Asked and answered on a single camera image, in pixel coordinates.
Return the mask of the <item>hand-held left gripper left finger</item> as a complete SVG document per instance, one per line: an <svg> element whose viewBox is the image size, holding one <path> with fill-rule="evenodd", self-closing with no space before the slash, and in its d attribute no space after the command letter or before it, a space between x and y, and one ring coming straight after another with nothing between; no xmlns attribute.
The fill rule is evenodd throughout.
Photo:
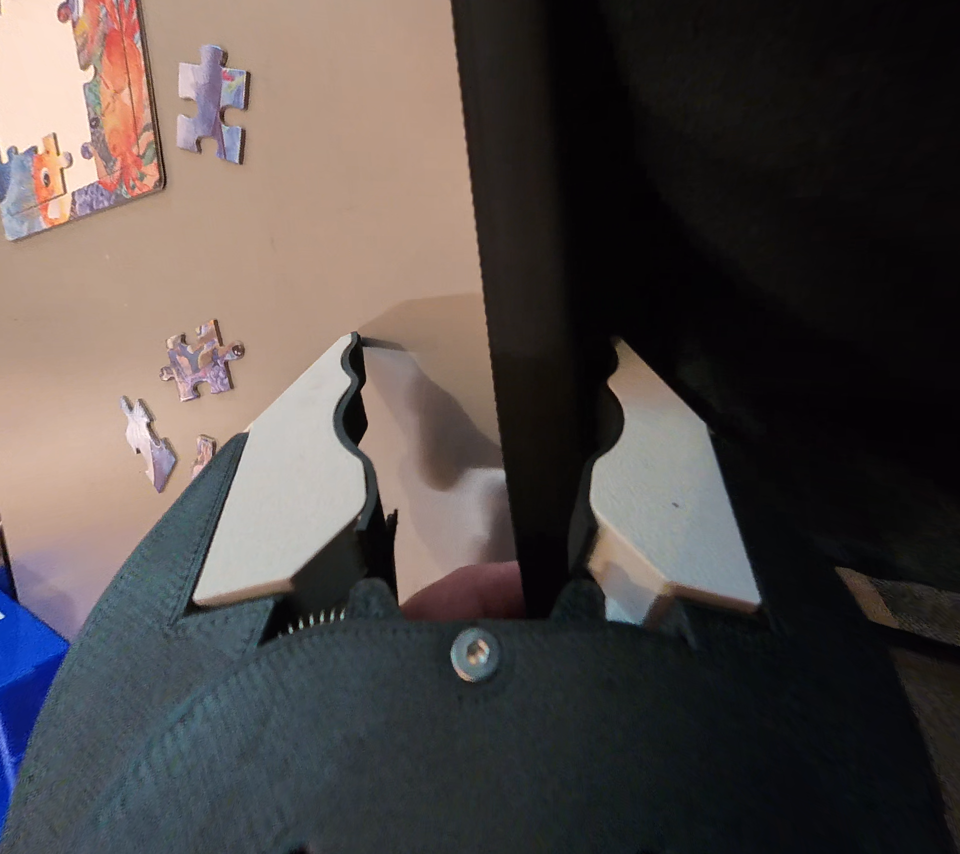
<svg viewBox="0 0 960 854"><path fill-rule="evenodd" d="M197 608L285 598L298 615L344 604L365 579L398 595L397 515L374 464L359 333L340 337L250 425L196 583Z"/></svg>

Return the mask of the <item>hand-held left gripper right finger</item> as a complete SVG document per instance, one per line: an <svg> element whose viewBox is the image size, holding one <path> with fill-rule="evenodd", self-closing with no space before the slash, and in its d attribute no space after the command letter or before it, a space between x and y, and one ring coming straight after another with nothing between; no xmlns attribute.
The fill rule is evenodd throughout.
<svg viewBox="0 0 960 854"><path fill-rule="evenodd" d="M585 471L585 567L606 620L651 627L676 601L755 615L762 596L704 420L622 338L613 434Z"/></svg>

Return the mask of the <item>blue textured puzzle piece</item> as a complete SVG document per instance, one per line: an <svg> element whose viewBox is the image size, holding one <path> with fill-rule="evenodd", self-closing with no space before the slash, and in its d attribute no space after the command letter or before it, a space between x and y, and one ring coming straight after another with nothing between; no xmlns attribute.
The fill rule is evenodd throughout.
<svg viewBox="0 0 960 854"><path fill-rule="evenodd" d="M155 417L142 399L132 402L122 395L119 403L126 417L126 443L143 459L145 474L154 490L162 493L177 464L177 455L170 442L156 433Z"/></svg>

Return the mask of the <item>ocean jigsaw puzzle board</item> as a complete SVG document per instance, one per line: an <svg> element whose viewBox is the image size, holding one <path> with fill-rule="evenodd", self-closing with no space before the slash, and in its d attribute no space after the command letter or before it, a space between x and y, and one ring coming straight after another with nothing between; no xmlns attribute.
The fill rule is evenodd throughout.
<svg viewBox="0 0 960 854"><path fill-rule="evenodd" d="M162 189L138 0L1 9L1 163L9 147L23 152L52 132L73 158L58 205L68 219L33 235Z"/></svg>

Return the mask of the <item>blue plastic bin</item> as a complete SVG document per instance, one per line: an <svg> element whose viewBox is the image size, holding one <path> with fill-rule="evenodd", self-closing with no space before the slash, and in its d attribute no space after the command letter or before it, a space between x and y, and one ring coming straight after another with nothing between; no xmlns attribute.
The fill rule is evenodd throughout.
<svg viewBox="0 0 960 854"><path fill-rule="evenodd" d="M15 597L1 566L1 806L6 811L24 754L68 643Z"/></svg>

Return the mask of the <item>blue purple puzzle piece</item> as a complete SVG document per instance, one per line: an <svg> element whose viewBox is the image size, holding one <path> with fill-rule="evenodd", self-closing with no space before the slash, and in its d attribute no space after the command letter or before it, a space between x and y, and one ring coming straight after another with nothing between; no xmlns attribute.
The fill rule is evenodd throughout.
<svg viewBox="0 0 960 854"><path fill-rule="evenodd" d="M225 123L224 114L228 109L247 109L250 75L226 62L222 47L203 44L198 63L179 64L178 96L195 103L197 110L195 116L177 116L175 142L183 151L199 153L201 140L213 139L217 157L239 165L244 158L245 129Z"/></svg>

